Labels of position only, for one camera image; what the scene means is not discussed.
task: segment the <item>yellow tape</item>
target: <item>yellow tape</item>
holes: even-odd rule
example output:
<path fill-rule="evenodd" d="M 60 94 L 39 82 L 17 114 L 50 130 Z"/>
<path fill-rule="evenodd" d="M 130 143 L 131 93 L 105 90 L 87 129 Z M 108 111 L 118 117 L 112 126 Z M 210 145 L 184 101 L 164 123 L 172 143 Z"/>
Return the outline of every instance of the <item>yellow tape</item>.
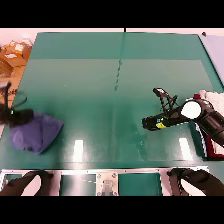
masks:
<path fill-rule="evenodd" d="M 166 126 L 165 126 L 162 122 L 157 123 L 157 124 L 156 124 L 156 127 L 157 127 L 157 128 L 166 128 Z"/>

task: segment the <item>green table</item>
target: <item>green table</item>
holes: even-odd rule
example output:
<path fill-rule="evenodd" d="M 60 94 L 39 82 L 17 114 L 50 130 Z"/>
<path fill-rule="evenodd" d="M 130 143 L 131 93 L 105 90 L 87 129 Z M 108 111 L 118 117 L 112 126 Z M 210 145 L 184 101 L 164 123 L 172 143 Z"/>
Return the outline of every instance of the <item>green table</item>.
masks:
<path fill-rule="evenodd" d="M 206 162 L 193 124 L 158 132 L 141 119 L 159 113 L 152 92 L 162 87 L 183 103 L 200 89 L 223 86 L 197 35 L 156 33 L 40 33 L 19 90 L 22 108 L 51 114 L 65 125 L 41 155 L 15 151 L 8 128 L 0 140 L 0 167 L 106 169 L 209 165 L 224 180 L 223 162 Z M 187 140 L 184 155 L 181 140 Z M 74 144 L 84 141 L 82 162 Z"/>

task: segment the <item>purple cloth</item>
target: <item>purple cloth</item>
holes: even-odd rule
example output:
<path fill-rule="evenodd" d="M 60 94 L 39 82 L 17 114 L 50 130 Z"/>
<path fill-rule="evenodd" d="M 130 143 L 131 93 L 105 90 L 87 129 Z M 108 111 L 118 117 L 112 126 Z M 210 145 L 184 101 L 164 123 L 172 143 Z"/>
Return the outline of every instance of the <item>purple cloth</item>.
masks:
<path fill-rule="evenodd" d="M 34 113 L 31 122 L 10 128 L 10 141 L 17 150 L 43 152 L 56 138 L 64 123 L 46 114 Z"/>

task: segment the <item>red fabric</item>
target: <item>red fabric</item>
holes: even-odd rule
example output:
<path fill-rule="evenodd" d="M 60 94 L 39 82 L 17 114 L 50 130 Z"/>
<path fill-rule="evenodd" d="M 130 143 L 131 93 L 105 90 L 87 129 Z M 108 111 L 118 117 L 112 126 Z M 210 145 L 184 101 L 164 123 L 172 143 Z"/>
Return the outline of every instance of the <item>red fabric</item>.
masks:
<path fill-rule="evenodd" d="M 194 94 L 194 99 L 201 99 L 200 94 Z M 223 160 L 224 155 L 222 154 L 216 154 L 215 150 L 212 145 L 211 138 L 200 128 L 201 132 L 203 133 L 204 139 L 205 139 L 205 145 L 206 145 L 206 151 L 207 151 L 207 156 L 208 159 L 219 159 Z"/>

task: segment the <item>white floor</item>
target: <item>white floor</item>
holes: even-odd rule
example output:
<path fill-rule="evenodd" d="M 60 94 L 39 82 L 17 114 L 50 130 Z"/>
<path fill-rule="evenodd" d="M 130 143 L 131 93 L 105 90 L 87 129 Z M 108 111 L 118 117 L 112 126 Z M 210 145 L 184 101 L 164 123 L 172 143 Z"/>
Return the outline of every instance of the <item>white floor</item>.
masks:
<path fill-rule="evenodd" d="M 22 41 L 30 38 L 35 41 L 38 32 L 123 32 L 124 28 L 0 28 L 0 46 L 11 40 Z M 157 32 L 224 36 L 224 28 L 127 28 L 127 32 Z"/>

